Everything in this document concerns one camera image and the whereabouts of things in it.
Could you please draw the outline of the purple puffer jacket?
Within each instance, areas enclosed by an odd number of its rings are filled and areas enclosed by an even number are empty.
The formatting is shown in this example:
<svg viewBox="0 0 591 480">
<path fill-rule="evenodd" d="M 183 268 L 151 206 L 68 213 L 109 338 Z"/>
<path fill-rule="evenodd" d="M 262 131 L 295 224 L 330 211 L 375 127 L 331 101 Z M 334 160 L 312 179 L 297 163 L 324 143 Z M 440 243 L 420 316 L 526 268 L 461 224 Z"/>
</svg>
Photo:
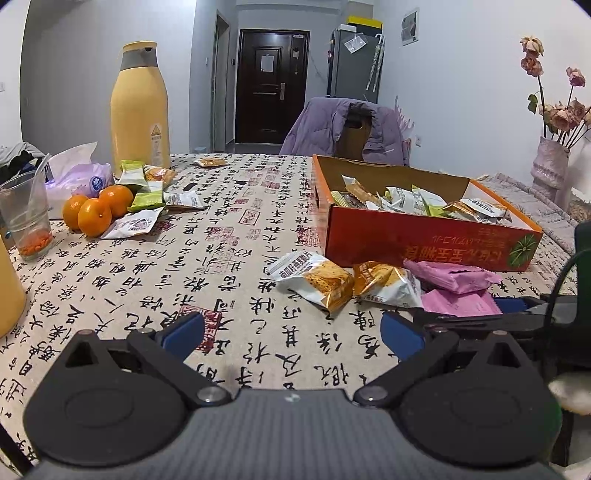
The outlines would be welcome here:
<svg viewBox="0 0 591 480">
<path fill-rule="evenodd" d="M 312 98 L 283 141 L 283 155 L 325 155 L 408 166 L 414 123 L 400 107 L 349 98 Z"/>
</svg>

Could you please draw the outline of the pink snack packet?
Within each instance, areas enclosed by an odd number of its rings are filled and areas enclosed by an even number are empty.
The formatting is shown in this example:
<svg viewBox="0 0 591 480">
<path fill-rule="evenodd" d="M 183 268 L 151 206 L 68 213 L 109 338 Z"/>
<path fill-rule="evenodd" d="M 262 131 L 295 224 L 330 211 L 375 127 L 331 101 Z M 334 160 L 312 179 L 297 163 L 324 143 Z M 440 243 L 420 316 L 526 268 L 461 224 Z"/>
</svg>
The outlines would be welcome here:
<svg viewBox="0 0 591 480">
<path fill-rule="evenodd" d="M 497 273 L 476 266 L 408 259 L 403 266 L 431 286 L 458 295 L 485 291 L 502 281 Z"/>
<path fill-rule="evenodd" d="M 488 291 L 458 295 L 445 290 L 431 290 L 422 295 L 423 309 L 455 317 L 489 316 L 502 311 Z"/>
</svg>

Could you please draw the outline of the yellow box on fridge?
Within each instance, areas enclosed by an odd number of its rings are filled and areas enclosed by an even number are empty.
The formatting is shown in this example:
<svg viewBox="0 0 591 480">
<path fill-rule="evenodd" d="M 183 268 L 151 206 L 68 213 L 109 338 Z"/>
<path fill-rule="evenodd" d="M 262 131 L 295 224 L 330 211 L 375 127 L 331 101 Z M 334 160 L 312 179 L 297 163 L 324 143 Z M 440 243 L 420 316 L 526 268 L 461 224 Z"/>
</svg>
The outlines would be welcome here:
<svg viewBox="0 0 591 480">
<path fill-rule="evenodd" d="M 380 20 L 360 17 L 360 16 L 349 16 L 348 20 L 346 20 L 348 24 L 353 25 L 362 25 L 365 27 L 375 28 L 375 29 L 382 29 L 383 23 Z"/>
</svg>

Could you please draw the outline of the orange tangerine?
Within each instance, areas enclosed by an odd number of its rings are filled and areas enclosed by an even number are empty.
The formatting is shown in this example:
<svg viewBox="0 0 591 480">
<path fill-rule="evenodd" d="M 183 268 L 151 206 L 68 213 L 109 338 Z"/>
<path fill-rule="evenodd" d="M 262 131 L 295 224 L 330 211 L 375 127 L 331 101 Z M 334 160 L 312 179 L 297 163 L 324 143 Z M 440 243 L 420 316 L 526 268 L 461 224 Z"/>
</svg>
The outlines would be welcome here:
<svg viewBox="0 0 591 480">
<path fill-rule="evenodd" d="M 78 214 L 83 204 L 88 200 L 85 195 L 73 195 L 66 200 L 62 207 L 62 219 L 65 225 L 72 231 L 78 231 Z"/>
<path fill-rule="evenodd" d="M 112 222 L 110 206 L 100 198 L 88 199 L 78 212 L 77 222 L 78 229 L 87 237 L 100 237 Z"/>
<path fill-rule="evenodd" d="M 99 193 L 99 199 L 106 202 L 111 210 L 113 219 L 119 219 L 128 213 L 134 194 L 123 185 L 111 185 Z"/>
</svg>

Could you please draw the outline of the pink snack packet lower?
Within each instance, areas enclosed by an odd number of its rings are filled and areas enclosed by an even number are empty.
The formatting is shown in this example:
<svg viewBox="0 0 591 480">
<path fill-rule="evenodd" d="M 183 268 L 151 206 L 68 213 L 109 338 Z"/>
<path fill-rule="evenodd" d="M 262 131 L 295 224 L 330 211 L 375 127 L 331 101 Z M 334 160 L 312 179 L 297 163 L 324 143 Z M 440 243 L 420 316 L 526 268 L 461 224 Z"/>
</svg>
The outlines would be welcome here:
<svg viewBox="0 0 591 480">
<path fill-rule="evenodd" d="M 422 295 L 423 309 L 455 317 L 489 316 L 502 311 L 488 291 L 458 295 L 445 290 L 431 290 Z"/>
</svg>

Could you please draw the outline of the dark entrance door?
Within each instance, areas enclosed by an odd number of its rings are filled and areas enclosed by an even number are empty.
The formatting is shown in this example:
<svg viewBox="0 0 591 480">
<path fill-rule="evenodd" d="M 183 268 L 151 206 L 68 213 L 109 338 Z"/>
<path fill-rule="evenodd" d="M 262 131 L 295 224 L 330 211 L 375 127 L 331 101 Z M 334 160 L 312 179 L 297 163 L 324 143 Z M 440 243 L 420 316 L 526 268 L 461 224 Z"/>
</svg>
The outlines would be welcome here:
<svg viewBox="0 0 591 480">
<path fill-rule="evenodd" d="M 242 29 L 235 141 L 280 144 L 304 108 L 308 31 Z"/>
</svg>

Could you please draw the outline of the large yellow thermos bottle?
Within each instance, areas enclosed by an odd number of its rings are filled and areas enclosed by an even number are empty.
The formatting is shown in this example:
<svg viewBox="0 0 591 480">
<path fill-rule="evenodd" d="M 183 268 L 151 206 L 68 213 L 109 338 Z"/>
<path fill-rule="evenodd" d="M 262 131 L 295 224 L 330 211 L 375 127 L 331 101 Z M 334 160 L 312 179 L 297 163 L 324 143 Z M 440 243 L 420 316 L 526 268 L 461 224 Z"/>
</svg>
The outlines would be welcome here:
<svg viewBox="0 0 591 480">
<path fill-rule="evenodd" d="M 113 169 L 141 161 L 169 167 L 168 95 L 157 62 L 157 43 L 135 41 L 122 48 L 110 98 Z"/>
</svg>

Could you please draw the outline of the small gold snack packet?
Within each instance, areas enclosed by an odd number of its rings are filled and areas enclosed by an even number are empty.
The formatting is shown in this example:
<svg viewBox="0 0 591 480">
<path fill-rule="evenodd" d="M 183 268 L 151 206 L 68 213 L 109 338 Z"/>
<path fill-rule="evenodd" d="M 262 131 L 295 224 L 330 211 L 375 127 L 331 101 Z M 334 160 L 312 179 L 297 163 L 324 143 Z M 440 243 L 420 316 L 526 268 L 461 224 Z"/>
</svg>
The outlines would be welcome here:
<svg viewBox="0 0 591 480">
<path fill-rule="evenodd" d="M 228 164 L 226 162 L 226 160 L 224 158 L 221 157 L 206 157 L 206 158 L 198 158 L 195 161 L 195 164 L 197 164 L 197 166 L 201 167 L 201 168 L 218 168 L 218 167 L 222 167 L 226 164 Z"/>
</svg>

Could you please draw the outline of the pink ceramic vase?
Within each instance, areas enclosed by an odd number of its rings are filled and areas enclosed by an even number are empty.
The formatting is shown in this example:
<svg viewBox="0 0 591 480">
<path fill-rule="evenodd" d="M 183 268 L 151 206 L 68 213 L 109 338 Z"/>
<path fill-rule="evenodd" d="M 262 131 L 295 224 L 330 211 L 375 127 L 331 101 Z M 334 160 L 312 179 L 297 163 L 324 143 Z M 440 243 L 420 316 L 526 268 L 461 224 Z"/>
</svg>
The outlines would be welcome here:
<svg viewBox="0 0 591 480">
<path fill-rule="evenodd" d="M 570 150 L 559 142 L 540 138 L 531 168 L 533 188 L 556 203 L 564 189 Z"/>
</svg>

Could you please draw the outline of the white cracker packet on table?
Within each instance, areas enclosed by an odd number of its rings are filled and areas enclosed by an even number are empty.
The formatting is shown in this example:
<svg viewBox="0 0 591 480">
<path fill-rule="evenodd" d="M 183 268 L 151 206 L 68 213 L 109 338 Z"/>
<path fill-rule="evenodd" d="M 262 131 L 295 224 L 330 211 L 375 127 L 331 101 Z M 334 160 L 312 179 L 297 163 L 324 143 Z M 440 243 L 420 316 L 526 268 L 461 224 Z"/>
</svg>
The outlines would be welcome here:
<svg viewBox="0 0 591 480">
<path fill-rule="evenodd" d="M 281 291 L 293 291 L 325 309 L 338 311 L 353 298 L 353 275 L 345 268 L 313 251 L 283 255 L 266 269 Z"/>
</svg>

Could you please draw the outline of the calligraphy print tablecloth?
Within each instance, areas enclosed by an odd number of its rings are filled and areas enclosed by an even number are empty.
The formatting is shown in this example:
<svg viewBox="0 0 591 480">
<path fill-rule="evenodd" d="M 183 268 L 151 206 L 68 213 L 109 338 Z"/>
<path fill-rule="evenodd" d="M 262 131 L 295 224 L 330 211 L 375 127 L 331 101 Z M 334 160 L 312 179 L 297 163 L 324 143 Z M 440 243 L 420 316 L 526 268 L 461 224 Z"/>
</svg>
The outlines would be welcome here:
<svg viewBox="0 0 591 480">
<path fill-rule="evenodd" d="M 266 277 L 283 254 L 324 247 L 310 158 L 230 155 L 204 169 L 186 155 L 173 165 L 173 189 L 197 192 L 204 210 L 164 214 L 127 240 L 88 240 L 56 225 L 40 260 L 14 260 L 28 300 L 1 342 L 1 419 L 24 453 L 32 453 L 25 404 L 81 329 L 109 340 L 165 327 L 184 307 L 218 312 L 211 351 L 188 364 L 228 390 L 353 392 L 396 363 L 379 337 L 378 307 L 351 301 L 328 314 Z"/>
</svg>

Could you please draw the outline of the purple tissue pack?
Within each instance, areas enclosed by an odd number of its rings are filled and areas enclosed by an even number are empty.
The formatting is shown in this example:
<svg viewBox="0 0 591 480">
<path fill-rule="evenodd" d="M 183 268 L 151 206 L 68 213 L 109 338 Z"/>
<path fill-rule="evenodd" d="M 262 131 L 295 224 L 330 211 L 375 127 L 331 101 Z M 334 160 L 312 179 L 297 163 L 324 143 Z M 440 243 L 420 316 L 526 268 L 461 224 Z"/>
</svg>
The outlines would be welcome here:
<svg viewBox="0 0 591 480">
<path fill-rule="evenodd" d="M 45 189 L 50 220 L 62 219 L 63 206 L 71 196 L 96 198 L 113 184 L 111 164 L 92 161 L 96 147 L 96 142 L 78 145 L 48 160 Z"/>
</svg>

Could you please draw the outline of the clear plastic cup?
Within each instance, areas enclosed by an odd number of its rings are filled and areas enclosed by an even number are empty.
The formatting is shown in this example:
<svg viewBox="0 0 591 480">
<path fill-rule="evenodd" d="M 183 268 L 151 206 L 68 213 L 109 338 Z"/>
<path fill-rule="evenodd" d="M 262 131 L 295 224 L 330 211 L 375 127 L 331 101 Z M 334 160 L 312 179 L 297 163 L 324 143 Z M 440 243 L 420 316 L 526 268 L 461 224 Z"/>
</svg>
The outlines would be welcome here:
<svg viewBox="0 0 591 480">
<path fill-rule="evenodd" d="M 46 252 L 53 240 L 45 184 L 26 172 L 1 185 L 1 216 L 24 260 Z"/>
</svg>

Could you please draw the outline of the pink snack packet upper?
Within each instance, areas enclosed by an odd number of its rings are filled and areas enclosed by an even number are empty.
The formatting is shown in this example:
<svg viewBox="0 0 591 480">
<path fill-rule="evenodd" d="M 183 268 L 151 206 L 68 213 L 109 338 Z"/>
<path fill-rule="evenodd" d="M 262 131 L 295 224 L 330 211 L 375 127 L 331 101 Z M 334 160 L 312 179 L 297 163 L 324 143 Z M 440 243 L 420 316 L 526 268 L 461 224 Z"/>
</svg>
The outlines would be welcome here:
<svg viewBox="0 0 591 480">
<path fill-rule="evenodd" d="M 497 273 L 476 266 L 408 259 L 403 266 L 431 286 L 458 295 L 485 291 L 502 281 Z"/>
</svg>

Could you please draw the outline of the orange cardboard tray box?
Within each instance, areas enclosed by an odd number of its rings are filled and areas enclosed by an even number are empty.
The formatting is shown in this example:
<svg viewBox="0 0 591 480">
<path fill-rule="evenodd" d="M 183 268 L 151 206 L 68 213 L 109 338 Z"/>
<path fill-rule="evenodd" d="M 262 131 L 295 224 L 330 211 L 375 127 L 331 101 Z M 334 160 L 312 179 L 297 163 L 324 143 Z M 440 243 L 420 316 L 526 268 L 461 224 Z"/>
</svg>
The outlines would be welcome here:
<svg viewBox="0 0 591 480">
<path fill-rule="evenodd" d="M 491 225 L 460 219 L 342 207 L 335 192 L 353 177 L 370 193 L 414 186 L 448 202 L 486 200 L 506 208 L 509 222 Z M 405 166 L 389 166 L 315 155 L 311 211 L 325 257 L 351 267 L 374 260 L 400 266 L 404 260 L 479 266 L 487 270 L 526 270 L 542 239 L 542 229 L 482 183 Z"/>
</svg>

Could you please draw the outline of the dried pink roses bouquet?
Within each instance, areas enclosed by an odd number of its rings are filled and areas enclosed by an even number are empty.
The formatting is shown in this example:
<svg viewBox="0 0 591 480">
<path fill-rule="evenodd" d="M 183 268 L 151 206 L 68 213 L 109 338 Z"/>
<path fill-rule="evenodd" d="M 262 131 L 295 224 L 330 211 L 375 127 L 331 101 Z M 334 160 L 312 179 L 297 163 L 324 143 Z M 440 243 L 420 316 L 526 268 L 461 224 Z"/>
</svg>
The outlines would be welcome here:
<svg viewBox="0 0 591 480">
<path fill-rule="evenodd" d="M 545 46 L 535 36 L 520 39 L 522 58 L 520 67 L 535 80 L 536 90 L 527 97 L 527 109 L 542 120 L 542 138 L 555 141 L 569 152 L 590 132 L 590 102 L 578 98 L 590 90 L 590 73 L 578 67 L 567 67 L 565 84 L 558 94 L 548 89 L 545 80 Z"/>
</svg>

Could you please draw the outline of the gold cracker packet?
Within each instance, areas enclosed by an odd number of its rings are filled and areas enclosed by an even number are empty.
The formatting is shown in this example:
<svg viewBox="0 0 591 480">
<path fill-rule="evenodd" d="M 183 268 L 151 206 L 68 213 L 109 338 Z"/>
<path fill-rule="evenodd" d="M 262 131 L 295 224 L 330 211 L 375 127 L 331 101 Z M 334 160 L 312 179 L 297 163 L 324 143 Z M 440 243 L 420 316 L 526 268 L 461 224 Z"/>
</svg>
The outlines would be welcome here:
<svg viewBox="0 0 591 480">
<path fill-rule="evenodd" d="M 364 301 L 400 307 L 422 308 L 421 283 L 405 268 L 377 261 L 353 266 L 353 296 Z"/>
</svg>

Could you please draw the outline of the wooden chair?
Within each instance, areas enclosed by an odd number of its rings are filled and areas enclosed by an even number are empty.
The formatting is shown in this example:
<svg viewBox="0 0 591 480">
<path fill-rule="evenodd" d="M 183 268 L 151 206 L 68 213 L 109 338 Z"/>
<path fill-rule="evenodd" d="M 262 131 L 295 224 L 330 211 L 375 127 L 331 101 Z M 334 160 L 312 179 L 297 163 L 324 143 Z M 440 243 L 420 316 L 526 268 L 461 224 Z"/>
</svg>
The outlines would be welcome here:
<svg viewBox="0 0 591 480">
<path fill-rule="evenodd" d="M 363 150 L 372 131 L 372 117 L 358 110 L 346 116 L 341 137 L 335 143 L 335 157 L 363 161 Z"/>
</svg>

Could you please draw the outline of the grey refrigerator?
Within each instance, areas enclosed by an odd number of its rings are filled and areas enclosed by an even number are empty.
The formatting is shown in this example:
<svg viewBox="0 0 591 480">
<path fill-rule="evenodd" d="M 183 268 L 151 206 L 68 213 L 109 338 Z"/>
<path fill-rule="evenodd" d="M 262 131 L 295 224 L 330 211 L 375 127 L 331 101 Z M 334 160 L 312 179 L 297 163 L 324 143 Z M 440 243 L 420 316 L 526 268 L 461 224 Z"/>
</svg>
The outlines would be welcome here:
<svg viewBox="0 0 591 480">
<path fill-rule="evenodd" d="M 342 24 L 329 47 L 327 96 L 377 103 L 386 39 L 381 29 Z"/>
</svg>

